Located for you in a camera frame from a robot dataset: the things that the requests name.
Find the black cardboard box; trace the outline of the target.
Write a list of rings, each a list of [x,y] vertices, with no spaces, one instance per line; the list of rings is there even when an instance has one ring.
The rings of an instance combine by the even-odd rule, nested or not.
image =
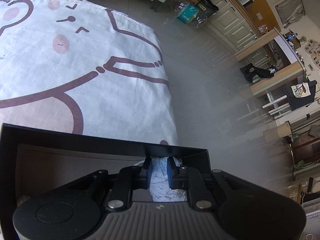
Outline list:
[[[97,170],[117,173],[145,157],[173,156],[210,172],[208,151],[90,137],[3,124],[1,127],[1,239],[18,239],[12,216],[18,200],[36,196]]]

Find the light blue yarn bundle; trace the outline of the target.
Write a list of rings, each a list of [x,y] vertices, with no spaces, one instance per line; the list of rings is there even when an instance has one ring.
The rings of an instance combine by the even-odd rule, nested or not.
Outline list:
[[[185,190],[172,190],[169,187],[167,174],[167,157],[153,158],[150,187],[147,190],[138,189],[133,192],[133,201],[142,202],[185,202]]]

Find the large clear water bottle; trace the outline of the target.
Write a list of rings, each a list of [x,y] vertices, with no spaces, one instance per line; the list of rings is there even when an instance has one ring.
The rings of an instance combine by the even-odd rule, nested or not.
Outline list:
[[[191,29],[200,29],[207,22],[205,13],[185,0],[176,0],[174,3],[176,18]]]

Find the black bin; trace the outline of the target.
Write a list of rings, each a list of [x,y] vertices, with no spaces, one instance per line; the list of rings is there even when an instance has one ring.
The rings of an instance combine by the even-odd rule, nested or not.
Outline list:
[[[211,0],[200,0],[196,7],[200,9],[207,18],[210,18],[210,16],[215,15],[219,11],[219,8],[214,5]]]

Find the cream kitchen cabinets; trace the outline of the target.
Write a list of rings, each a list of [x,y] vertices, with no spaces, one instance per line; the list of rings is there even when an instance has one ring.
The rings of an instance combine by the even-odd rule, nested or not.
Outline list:
[[[235,53],[252,45],[261,35],[238,0],[211,0],[218,12],[208,18],[205,28]]]

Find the black shoes on floor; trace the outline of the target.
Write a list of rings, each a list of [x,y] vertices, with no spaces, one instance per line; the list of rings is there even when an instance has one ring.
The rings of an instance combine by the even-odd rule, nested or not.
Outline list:
[[[252,63],[240,68],[240,71],[249,83],[252,83],[255,76],[262,79],[274,77],[274,74],[270,70],[255,67]]]

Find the wooden counter post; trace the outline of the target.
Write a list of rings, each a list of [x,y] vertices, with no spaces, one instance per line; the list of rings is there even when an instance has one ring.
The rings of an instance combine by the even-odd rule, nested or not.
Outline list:
[[[294,49],[277,28],[244,46],[234,54],[238,62],[246,59],[259,68],[276,67],[274,77],[262,79],[251,85],[252,94],[258,98],[298,77],[306,76],[306,68]]]

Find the black printed t-shirt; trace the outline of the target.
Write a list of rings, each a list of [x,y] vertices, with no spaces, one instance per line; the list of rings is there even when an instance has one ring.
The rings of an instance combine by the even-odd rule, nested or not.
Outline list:
[[[283,85],[283,90],[292,111],[314,102],[317,81],[303,82],[297,85]]]

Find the cartoon bear bed sheet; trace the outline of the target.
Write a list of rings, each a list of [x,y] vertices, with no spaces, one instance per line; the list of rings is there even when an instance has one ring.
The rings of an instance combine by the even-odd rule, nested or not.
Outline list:
[[[1,0],[1,123],[177,145],[158,36],[86,0]]]

